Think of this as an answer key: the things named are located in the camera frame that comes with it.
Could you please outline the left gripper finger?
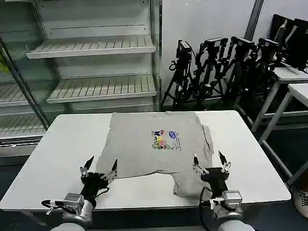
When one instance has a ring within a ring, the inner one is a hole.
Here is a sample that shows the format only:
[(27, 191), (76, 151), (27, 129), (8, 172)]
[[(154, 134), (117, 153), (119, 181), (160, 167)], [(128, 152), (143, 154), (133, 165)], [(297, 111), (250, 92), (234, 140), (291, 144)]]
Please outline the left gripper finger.
[(80, 167), (81, 178), (91, 179), (93, 178), (93, 173), (89, 172), (90, 166), (94, 160), (94, 156), (92, 156), (89, 160), (86, 161), (83, 167)]
[(104, 181), (113, 181), (117, 176), (117, 159), (115, 160), (111, 170), (106, 173), (103, 174), (103, 176), (101, 176), (101, 179)]

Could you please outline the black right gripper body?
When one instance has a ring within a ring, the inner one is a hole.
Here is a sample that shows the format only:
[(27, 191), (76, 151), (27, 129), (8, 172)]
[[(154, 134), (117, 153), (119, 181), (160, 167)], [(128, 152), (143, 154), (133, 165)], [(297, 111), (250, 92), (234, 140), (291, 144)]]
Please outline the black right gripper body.
[(213, 167), (205, 169), (200, 178), (202, 181), (209, 183), (212, 193), (222, 193), (228, 189), (226, 180), (229, 172), (221, 167)]

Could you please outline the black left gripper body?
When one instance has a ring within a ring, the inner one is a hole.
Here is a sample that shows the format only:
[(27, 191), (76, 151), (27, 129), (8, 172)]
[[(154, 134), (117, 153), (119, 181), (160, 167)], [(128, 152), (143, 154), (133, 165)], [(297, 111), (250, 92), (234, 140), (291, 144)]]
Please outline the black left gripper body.
[(109, 191), (109, 178), (102, 173), (88, 172), (86, 175), (81, 176), (83, 188), (81, 195), (85, 200), (95, 200), (99, 195)]

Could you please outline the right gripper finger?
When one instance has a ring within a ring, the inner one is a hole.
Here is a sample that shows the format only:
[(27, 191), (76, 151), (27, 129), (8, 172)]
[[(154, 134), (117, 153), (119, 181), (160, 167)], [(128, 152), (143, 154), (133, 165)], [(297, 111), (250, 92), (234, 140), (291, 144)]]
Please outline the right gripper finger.
[(223, 173), (229, 173), (231, 168), (231, 162), (228, 162), (226, 157), (221, 153), (221, 151), (218, 151), (218, 155), (222, 164), (222, 170)]
[(209, 171), (207, 169), (200, 166), (197, 156), (193, 158), (193, 169), (198, 176), (209, 174)]

